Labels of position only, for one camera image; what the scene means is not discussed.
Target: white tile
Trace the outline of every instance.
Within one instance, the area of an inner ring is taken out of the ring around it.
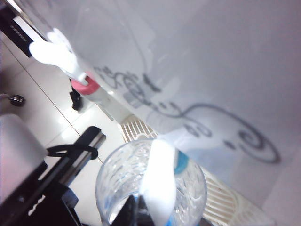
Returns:
[[[46,148],[53,147],[56,145],[68,145],[73,144],[79,138],[79,134],[75,131],[72,126],[68,126],[63,132],[56,136],[50,141]]]
[[[34,62],[26,70],[69,122],[75,121],[93,105],[83,98],[83,108],[80,111],[73,110],[69,78],[58,67]]]
[[[26,68],[28,65],[32,64],[35,59],[33,57],[28,57],[25,55],[18,46],[15,45],[5,34],[1,34],[1,40],[4,42],[6,47],[10,50],[10,52],[15,56],[15,58],[19,61],[19,63]]]
[[[0,44],[0,85],[13,79],[23,67],[1,41]]]
[[[90,160],[69,186],[79,199],[75,211],[81,223],[90,226],[102,225],[95,196],[96,178],[101,165],[99,159]]]
[[[54,137],[69,126],[68,121],[60,114],[47,96],[31,79],[26,71],[22,71],[14,79],[3,85],[3,91],[19,94],[26,99],[23,107],[16,107],[8,100],[1,102],[1,113],[18,115],[29,127],[42,145],[48,144]]]
[[[117,147],[124,144],[118,124],[115,121],[111,121],[97,105],[88,109],[72,125],[79,134],[83,133],[89,126],[96,126],[102,129],[103,134],[106,135],[105,142],[98,150],[98,157],[102,161],[105,161]]]

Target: glass cup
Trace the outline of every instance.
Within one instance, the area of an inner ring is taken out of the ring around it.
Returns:
[[[96,181],[96,203],[103,225],[109,226],[130,195],[138,197],[153,139],[136,140],[116,149],[102,165]],[[176,203],[166,225],[195,226],[206,205],[206,181],[201,168],[179,152]]]

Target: tile grout line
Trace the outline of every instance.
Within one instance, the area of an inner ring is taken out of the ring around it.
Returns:
[[[58,112],[66,119],[66,121],[69,123],[69,125],[76,131],[76,129],[72,126],[72,124],[69,122],[69,120],[67,120],[67,118],[63,115],[63,113],[58,109],[58,107],[55,105],[55,103],[53,103],[53,101],[50,99],[50,97],[45,93],[45,91],[42,89],[42,87],[35,81],[35,79],[30,75],[30,73],[26,70],[26,68],[21,64],[21,62],[15,57],[15,55],[12,53],[12,51],[7,47],[7,45],[2,42],[6,48],[9,50],[9,52],[14,56],[14,58],[16,59],[16,61],[23,67],[23,69],[29,74],[30,78],[34,81],[34,83],[39,87],[39,89],[45,94],[45,96],[47,97],[47,99],[53,104],[53,106],[58,110]]]
[[[45,94],[45,96],[47,97],[47,99],[52,103],[52,105],[58,110],[58,112],[66,119],[66,121],[69,123],[69,125],[74,129],[74,131],[80,136],[79,132],[73,127],[72,123],[64,116],[64,114],[58,109],[58,107],[55,105],[55,103],[53,103],[53,101],[50,99],[50,97],[46,94],[46,92],[42,89],[42,87],[35,81],[35,79],[30,75],[30,73],[26,70],[26,67],[24,67],[21,62],[16,58],[16,56],[12,53],[12,51],[7,47],[7,45],[2,41],[2,44],[5,45],[5,47],[9,50],[9,52],[12,54],[12,56],[16,59],[16,61],[22,66],[22,68],[27,72],[27,74],[30,76],[30,78],[34,81],[34,83],[39,87],[39,89]],[[55,138],[57,138],[60,134],[58,134],[57,136],[55,136],[50,142],[48,142],[48,144],[50,144]],[[103,164],[103,161],[100,159],[100,157],[97,157],[100,162]]]

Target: glass rim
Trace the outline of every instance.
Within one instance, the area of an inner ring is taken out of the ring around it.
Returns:
[[[125,145],[128,145],[128,144],[132,144],[132,143],[139,143],[139,142],[142,142],[142,141],[151,141],[151,140],[155,140],[155,138],[146,138],[146,139],[138,139],[138,140],[133,140],[131,142],[128,142],[128,143],[124,143],[123,145],[119,146],[118,148],[116,148],[111,154],[108,155],[108,157],[105,159],[105,161],[103,162],[98,174],[97,174],[97,178],[96,178],[96,182],[98,181],[98,178],[102,176],[103,174],[103,171],[104,171],[104,166],[107,164],[107,162],[109,161],[109,159],[121,148],[123,148]],[[205,211],[205,208],[206,208],[206,203],[207,203],[207,182],[206,182],[206,178],[205,178],[205,175],[204,175],[204,172],[202,170],[202,167],[196,163],[197,166],[199,167],[201,173],[202,173],[202,178],[203,178],[203,184],[204,184],[204,204],[202,206],[202,209],[200,209],[200,212],[202,213],[199,217],[198,217],[198,222],[201,220],[201,218],[203,217],[203,214],[204,214],[204,211]],[[109,221],[107,220],[107,218],[105,217],[104,213],[103,213],[103,210],[102,208],[98,205],[98,192],[97,192],[97,184],[95,186],[95,196],[96,196],[96,205],[97,205],[97,208],[98,208],[98,211],[99,211],[99,214],[100,214],[100,218],[101,218],[101,221],[104,221],[107,225],[110,225]]]

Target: gray object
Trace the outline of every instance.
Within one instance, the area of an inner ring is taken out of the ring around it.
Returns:
[[[0,203],[44,160],[46,149],[16,115],[0,116]]]

